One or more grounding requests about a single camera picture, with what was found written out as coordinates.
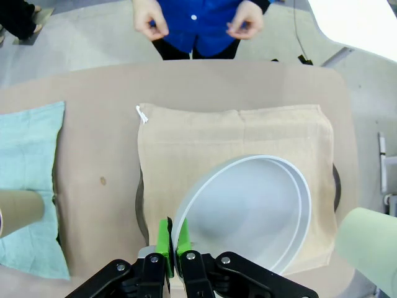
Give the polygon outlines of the person's right hand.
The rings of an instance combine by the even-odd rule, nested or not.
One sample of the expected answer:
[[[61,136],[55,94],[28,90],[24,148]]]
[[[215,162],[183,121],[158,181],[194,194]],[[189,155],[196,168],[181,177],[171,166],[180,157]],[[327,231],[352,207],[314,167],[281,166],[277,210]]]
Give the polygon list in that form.
[[[133,25],[148,40],[155,41],[169,34],[169,29],[159,3],[155,0],[134,0]]]

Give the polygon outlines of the person's left hand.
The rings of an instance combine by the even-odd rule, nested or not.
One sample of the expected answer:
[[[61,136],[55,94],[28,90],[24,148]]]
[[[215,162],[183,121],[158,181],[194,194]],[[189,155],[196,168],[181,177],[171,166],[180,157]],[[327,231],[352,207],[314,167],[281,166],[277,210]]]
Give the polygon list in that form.
[[[252,1],[242,1],[227,26],[229,36],[239,40],[252,39],[264,27],[262,9]]]

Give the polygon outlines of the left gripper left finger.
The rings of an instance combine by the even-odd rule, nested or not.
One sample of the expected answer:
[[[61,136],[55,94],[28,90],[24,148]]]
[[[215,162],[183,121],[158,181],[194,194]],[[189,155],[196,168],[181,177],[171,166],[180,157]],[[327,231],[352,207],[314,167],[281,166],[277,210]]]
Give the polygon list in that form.
[[[142,248],[133,264],[109,262],[68,297],[168,297],[174,277],[171,230],[172,220],[161,220],[155,246]]]

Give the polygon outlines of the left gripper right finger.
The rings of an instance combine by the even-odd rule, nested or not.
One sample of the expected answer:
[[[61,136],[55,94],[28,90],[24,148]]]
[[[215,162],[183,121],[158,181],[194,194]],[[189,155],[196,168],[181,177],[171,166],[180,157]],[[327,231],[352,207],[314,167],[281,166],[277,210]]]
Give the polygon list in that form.
[[[177,237],[175,257],[187,297],[318,297],[316,291],[234,252],[223,252],[216,258],[199,253],[192,248],[186,220]]]

